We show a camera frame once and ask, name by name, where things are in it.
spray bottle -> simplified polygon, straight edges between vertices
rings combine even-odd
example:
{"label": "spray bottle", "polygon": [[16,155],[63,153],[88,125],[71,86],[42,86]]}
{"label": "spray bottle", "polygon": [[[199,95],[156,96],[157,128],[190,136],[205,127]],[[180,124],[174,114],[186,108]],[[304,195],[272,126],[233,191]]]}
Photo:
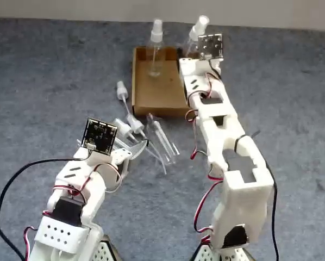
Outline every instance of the spray bottle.
{"label": "spray bottle", "polygon": [[165,50],[163,44],[163,21],[155,19],[151,37],[147,44],[147,60],[150,62],[148,74],[157,77],[161,74],[163,62],[165,60]]}
{"label": "spray bottle", "polygon": [[201,15],[196,24],[191,28],[189,37],[183,43],[183,56],[188,58],[198,58],[198,36],[205,33],[210,20],[207,16]]}

white spray nozzle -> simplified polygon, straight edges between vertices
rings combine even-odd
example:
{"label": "white spray nozzle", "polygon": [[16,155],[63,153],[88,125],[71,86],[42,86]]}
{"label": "white spray nozzle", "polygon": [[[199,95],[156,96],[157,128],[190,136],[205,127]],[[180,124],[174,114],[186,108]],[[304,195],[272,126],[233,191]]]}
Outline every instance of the white spray nozzle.
{"label": "white spray nozzle", "polygon": [[163,40],[163,21],[161,19],[155,19],[153,23],[153,29],[151,31],[151,41],[161,42]]}
{"label": "white spray nozzle", "polygon": [[203,35],[206,31],[207,25],[210,23],[210,20],[207,16],[201,15],[199,16],[199,19],[197,20],[196,24],[191,28],[189,32],[189,37],[193,41],[198,40],[199,35]]}
{"label": "white spray nozzle", "polygon": [[125,88],[122,80],[120,82],[117,82],[117,97],[120,100],[126,100],[129,97],[128,90]]}
{"label": "white spray nozzle", "polygon": [[132,114],[128,114],[126,116],[127,121],[129,122],[132,130],[134,131],[134,133],[136,134],[142,134],[143,130],[144,130],[144,125],[142,124],[142,122],[140,122],[138,119],[136,119],[136,117]]}
{"label": "white spray nozzle", "polygon": [[131,127],[124,123],[122,120],[116,118],[114,121],[113,121],[114,125],[118,127],[118,131],[119,133],[124,137],[124,138],[127,138],[127,137],[131,137],[132,136],[132,129]]}

brown cardboard tray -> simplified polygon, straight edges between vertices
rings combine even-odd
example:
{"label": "brown cardboard tray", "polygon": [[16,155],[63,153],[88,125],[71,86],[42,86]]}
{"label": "brown cardboard tray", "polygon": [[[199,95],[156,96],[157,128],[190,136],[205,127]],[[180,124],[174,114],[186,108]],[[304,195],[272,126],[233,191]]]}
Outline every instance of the brown cardboard tray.
{"label": "brown cardboard tray", "polygon": [[148,75],[145,47],[136,47],[133,57],[132,109],[136,116],[184,116],[188,111],[177,68],[177,50],[166,47],[161,75]]}

black circuit board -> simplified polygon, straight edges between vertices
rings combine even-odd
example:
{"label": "black circuit board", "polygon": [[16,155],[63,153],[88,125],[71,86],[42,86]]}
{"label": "black circuit board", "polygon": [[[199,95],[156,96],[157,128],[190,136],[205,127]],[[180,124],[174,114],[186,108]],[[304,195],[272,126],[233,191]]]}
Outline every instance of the black circuit board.
{"label": "black circuit board", "polygon": [[110,155],[118,127],[92,118],[88,118],[87,121],[82,147],[89,148],[89,144],[95,145],[94,151]]}

white robotic arm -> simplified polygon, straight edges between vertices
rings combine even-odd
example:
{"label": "white robotic arm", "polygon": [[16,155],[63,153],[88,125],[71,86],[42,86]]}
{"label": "white robotic arm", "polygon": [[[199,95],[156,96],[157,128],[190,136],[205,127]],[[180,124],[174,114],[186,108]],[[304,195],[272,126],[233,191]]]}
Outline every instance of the white robotic arm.
{"label": "white robotic arm", "polygon": [[[115,139],[110,156],[93,151],[86,160],[70,161],[59,172],[29,261],[117,260],[108,242],[102,242],[102,228],[92,220],[105,193],[120,186],[147,140],[129,147]],[[86,158],[87,154],[88,149],[81,147],[74,157]],[[81,194],[81,201],[73,199],[76,195],[70,187],[77,189],[78,197]]]}
{"label": "white robotic arm", "polygon": [[[220,50],[213,48],[221,46],[217,43],[221,35],[217,36],[199,38],[199,49],[209,51],[210,58],[214,57],[212,52]],[[215,67],[223,60],[222,55],[212,60],[203,57],[201,54],[201,60],[180,59],[180,77],[207,145],[210,174],[223,178],[223,190],[213,214],[210,240],[199,247],[193,259],[248,261],[251,259],[246,257],[242,247],[258,240],[274,180],[259,149],[252,138],[245,135],[238,121],[220,78],[220,69],[216,77],[208,76],[214,75]],[[224,150],[234,151],[236,157],[226,159]]]}

